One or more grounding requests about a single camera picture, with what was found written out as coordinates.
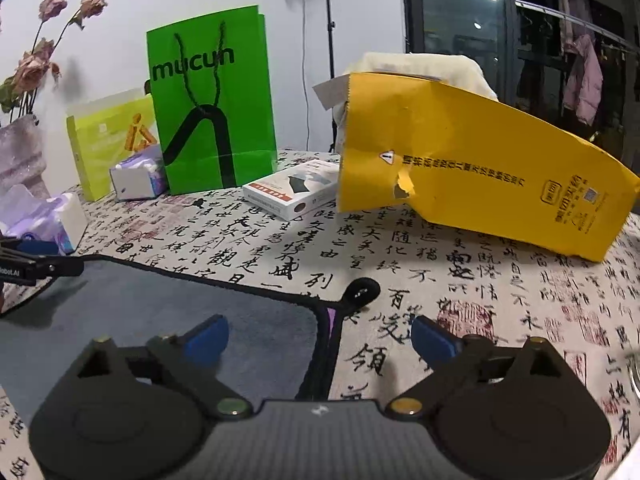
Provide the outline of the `pink jacket on rack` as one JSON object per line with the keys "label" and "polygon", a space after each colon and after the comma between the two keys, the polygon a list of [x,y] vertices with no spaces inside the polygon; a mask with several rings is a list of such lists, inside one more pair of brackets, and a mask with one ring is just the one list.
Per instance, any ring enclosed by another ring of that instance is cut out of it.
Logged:
{"label": "pink jacket on rack", "polygon": [[564,88],[563,106],[591,126],[601,101],[602,70],[590,36],[580,36],[570,47],[576,58]]}

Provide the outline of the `purple tissue pack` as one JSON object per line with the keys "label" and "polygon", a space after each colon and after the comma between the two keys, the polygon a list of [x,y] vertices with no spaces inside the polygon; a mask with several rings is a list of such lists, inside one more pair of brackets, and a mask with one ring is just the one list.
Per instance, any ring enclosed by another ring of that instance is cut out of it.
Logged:
{"label": "purple tissue pack", "polygon": [[88,226],[76,193],[35,198],[25,185],[1,194],[1,233],[21,240],[54,243],[60,255],[74,252]]}

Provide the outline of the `calligraphy print tablecloth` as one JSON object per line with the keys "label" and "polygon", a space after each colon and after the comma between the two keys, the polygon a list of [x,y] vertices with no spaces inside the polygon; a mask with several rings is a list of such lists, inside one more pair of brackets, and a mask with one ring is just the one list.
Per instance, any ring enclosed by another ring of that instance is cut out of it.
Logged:
{"label": "calligraphy print tablecloth", "polygon": [[[412,348],[420,315],[451,333],[503,347],[529,337],[553,344],[611,426],[599,477],[639,437],[639,401],[628,356],[639,348],[639,218],[631,214],[600,263],[568,258],[486,234],[436,226],[406,206],[338,214],[324,205],[283,221],[247,203],[237,188],[84,205],[78,255],[217,285],[335,301],[356,278],[378,298],[341,314],[324,377],[332,400],[381,403],[427,376]],[[7,436],[24,434],[23,413],[1,386]]]}

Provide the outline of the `grey microfibre towel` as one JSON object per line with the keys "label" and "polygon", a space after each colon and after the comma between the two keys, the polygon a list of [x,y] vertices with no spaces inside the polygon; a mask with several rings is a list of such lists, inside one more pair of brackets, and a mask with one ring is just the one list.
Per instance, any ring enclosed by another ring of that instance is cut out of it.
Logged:
{"label": "grey microfibre towel", "polygon": [[92,338],[137,347],[214,314],[230,325],[228,347],[210,367],[227,386],[253,403],[326,396],[337,319],[367,307],[380,286],[356,278],[335,301],[292,298],[99,258],[29,292],[1,317],[1,385],[23,413],[38,408]]}

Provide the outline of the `yellow paper bag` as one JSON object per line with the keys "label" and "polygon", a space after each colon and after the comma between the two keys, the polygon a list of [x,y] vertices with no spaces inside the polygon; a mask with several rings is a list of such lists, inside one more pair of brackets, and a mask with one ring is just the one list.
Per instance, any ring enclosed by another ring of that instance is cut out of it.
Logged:
{"label": "yellow paper bag", "polygon": [[509,105],[422,78],[348,78],[340,211],[406,204],[429,222],[601,261],[638,195],[607,152]]}

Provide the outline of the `studio lamp on stand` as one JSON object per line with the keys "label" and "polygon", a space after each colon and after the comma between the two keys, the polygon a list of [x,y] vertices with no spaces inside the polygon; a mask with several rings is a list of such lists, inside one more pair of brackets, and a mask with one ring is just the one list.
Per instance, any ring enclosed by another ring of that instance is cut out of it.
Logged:
{"label": "studio lamp on stand", "polygon": [[324,0],[326,6],[326,41],[328,42],[328,66],[331,79],[335,78],[334,29],[331,0]]}

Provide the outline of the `white red flat box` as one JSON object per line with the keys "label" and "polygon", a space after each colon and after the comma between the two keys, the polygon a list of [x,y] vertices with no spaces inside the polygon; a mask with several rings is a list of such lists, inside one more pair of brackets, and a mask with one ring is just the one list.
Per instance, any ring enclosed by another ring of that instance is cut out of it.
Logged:
{"label": "white red flat box", "polygon": [[290,221],[335,200],[340,165],[313,159],[242,186],[244,200]]}

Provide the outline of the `lime green carton box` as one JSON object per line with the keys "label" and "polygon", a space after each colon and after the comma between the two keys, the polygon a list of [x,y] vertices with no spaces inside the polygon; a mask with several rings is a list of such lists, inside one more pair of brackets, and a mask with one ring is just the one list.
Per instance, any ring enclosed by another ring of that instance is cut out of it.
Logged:
{"label": "lime green carton box", "polygon": [[140,89],[71,106],[66,130],[86,202],[111,193],[112,167],[158,143],[152,96]]}

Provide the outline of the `purple ceramic vase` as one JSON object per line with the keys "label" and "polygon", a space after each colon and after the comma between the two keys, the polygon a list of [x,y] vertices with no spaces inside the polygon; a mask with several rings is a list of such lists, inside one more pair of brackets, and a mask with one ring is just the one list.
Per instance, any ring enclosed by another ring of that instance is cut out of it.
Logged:
{"label": "purple ceramic vase", "polygon": [[0,150],[2,192],[22,184],[35,198],[50,197],[42,178],[47,168],[43,135],[34,114],[26,114],[1,128]]}

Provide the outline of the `small white tissue pack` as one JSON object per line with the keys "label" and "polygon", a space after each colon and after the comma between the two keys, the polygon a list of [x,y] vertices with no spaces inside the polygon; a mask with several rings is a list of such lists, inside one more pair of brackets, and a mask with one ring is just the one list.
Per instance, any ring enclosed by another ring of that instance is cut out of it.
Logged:
{"label": "small white tissue pack", "polygon": [[162,150],[158,144],[134,153],[110,169],[118,200],[152,200],[168,190]]}

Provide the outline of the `green mucun paper bag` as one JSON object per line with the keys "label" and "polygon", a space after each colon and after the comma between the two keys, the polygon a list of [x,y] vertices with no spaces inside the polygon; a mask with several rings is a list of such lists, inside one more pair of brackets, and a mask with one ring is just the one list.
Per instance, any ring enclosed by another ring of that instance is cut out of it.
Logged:
{"label": "green mucun paper bag", "polygon": [[151,29],[146,48],[171,194],[237,188],[276,170],[265,18],[257,6]]}

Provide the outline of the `dried pink roses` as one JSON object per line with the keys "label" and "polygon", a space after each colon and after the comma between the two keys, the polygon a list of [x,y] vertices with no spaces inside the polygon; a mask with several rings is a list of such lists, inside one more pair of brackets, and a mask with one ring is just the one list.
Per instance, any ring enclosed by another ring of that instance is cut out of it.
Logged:
{"label": "dried pink roses", "polygon": [[1,111],[8,114],[11,120],[32,114],[39,89],[47,76],[51,76],[56,84],[60,81],[61,69],[53,61],[53,55],[66,32],[72,27],[84,30],[86,21],[100,16],[108,3],[106,0],[80,0],[58,36],[54,39],[44,38],[43,26],[60,16],[67,6],[67,0],[42,0],[39,3],[39,25],[32,46],[23,52],[13,74],[1,81]]}

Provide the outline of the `cream cloth on chair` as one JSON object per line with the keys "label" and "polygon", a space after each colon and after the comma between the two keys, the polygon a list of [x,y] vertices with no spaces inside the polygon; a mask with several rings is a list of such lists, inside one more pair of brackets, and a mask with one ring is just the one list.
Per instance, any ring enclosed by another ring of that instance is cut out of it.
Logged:
{"label": "cream cloth on chair", "polygon": [[383,73],[438,80],[498,102],[497,93],[488,84],[480,64],[465,55],[367,52],[344,71],[344,75],[352,73]]}

